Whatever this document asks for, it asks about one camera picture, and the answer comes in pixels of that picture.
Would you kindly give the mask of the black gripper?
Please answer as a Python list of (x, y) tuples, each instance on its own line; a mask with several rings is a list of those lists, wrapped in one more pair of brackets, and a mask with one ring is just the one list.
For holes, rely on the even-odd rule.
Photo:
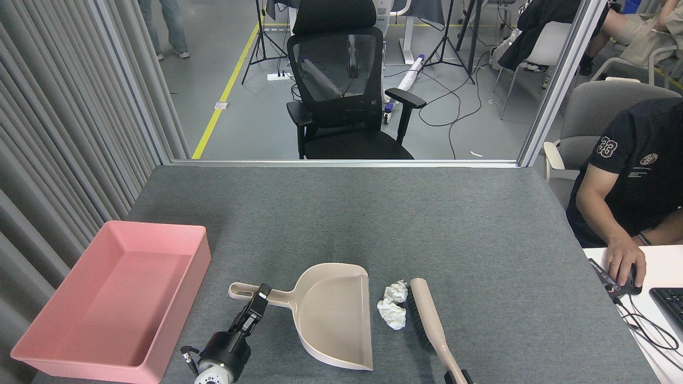
[(255, 326), (264, 316), (268, 306), (268, 295), (271, 287), (262, 284), (251, 301), (244, 306), (233, 320), (229, 332), (215, 333), (200, 353), (199, 371), (207, 370), (209, 364), (225, 364), (229, 371), (242, 371), (251, 355), (246, 338), (251, 335)]

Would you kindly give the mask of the person's right hand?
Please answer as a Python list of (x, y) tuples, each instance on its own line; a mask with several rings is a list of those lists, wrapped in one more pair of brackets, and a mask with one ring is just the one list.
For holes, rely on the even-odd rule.
[(646, 277), (646, 256), (641, 246), (646, 245), (639, 237), (614, 237), (607, 242), (608, 274), (620, 286), (625, 286), (632, 266), (636, 273), (634, 284), (642, 287)]

